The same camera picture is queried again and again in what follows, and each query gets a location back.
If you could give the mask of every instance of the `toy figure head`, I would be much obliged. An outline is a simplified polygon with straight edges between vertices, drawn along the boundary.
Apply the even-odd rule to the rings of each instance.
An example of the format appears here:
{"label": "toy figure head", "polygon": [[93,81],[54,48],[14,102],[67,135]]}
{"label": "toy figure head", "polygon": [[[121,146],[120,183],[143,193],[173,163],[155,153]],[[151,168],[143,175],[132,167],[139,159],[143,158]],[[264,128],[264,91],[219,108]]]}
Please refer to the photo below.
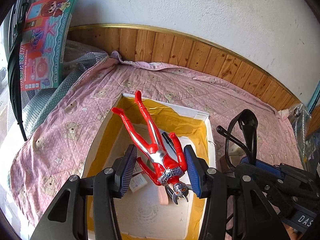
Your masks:
{"label": "toy figure head", "polygon": [[189,190],[192,190],[191,185],[186,185],[179,181],[173,185],[174,194],[172,195],[172,200],[178,204],[178,197],[183,197],[188,202]]}

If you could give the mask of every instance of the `black umbrella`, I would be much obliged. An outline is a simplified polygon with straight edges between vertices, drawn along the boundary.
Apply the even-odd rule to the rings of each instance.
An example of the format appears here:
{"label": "black umbrella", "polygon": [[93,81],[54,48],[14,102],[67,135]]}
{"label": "black umbrella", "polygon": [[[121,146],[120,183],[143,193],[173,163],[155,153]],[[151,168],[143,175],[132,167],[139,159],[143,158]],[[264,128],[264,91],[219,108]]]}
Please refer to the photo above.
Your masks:
{"label": "black umbrella", "polygon": [[18,121],[23,139],[26,141],[26,133],[22,125],[22,106],[21,106],[21,90],[20,90],[20,67],[19,67],[19,51],[22,41],[22,30],[26,20],[28,3],[22,5],[22,16],[14,28],[13,43],[10,50],[8,60],[8,85],[10,101],[14,116]]}

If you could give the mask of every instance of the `wrinkled sheet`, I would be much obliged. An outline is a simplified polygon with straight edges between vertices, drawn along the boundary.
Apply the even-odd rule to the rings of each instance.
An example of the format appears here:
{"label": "wrinkled sheet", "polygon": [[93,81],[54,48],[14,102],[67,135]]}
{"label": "wrinkled sheet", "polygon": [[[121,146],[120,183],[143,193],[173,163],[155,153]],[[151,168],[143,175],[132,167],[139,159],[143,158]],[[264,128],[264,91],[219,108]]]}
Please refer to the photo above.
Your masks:
{"label": "wrinkled sheet", "polygon": [[[113,52],[78,79],[12,163],[13,198],[34,226],[68,177],[81,173],[90,145],[118,96],[136,90],[146,98],[208,112],[218,167],[225,139],[216,127],[227,128],[245,108],[259,121],[258,158],[301,167],[290,122],[277,118],[271,106],[217,77],[170,64],[122,61]],[[239,127],[233,134],[242,138]]]}

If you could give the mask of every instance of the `yellow paper lining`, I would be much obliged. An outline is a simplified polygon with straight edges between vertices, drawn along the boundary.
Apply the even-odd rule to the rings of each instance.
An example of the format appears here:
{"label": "yellow paper lining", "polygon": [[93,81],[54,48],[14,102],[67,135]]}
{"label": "yellow paper lining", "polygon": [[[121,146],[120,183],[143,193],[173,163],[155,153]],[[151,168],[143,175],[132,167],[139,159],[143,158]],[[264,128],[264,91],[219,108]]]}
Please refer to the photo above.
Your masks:
{"label": "yellow paper lining", "polygon": [[[208,144],[207,144],[207,128],[202,120],[197,120],[191,117],[180,116],[172,108],[155,102],[151,99],[144,99],[143,104],[146,106],[156,126],[167,132],[174,131],[178,137],[188,137],[196,148],[198,157],[203,158],[208,163]],[[146,122],[140,114],[137,104],[133,98],[122,97],[117,107],[122,108],[134,124],[145,124]],[[105,132],[102,136],[97,154],[92,162],[87,177],[94,176],[103,169],[103,166],[109,156],[111,148],[116,140],[122,126],[121,118],[113,114],[109,120]],[[88,197],[87,201],[87,219],[88,230],[94,231],[93,219],[89,216],[90,207],[92,205],[92,196]],[[199,235],[200,219],[203,214],[204,199],[198,199],[194,194],[187,236],[185,240],[196,240]],[[139,237],[133,237],[127,234],[121,234],[123,240],[137,240]]]}

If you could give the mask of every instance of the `toy figure torso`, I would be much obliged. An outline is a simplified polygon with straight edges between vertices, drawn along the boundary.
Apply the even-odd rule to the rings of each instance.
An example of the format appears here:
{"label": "toy figure torso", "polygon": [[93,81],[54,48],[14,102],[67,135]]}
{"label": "toy figure torso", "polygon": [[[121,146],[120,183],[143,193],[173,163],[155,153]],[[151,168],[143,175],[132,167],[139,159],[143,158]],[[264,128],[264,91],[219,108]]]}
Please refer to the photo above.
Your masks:
{"label": "toy figure torso", "polygon": [[155,153],[149,154],[148,158],[153,164],[158,180],[163,186],[177,183],[184,174],[179,164],[161,147],[158,147]]}

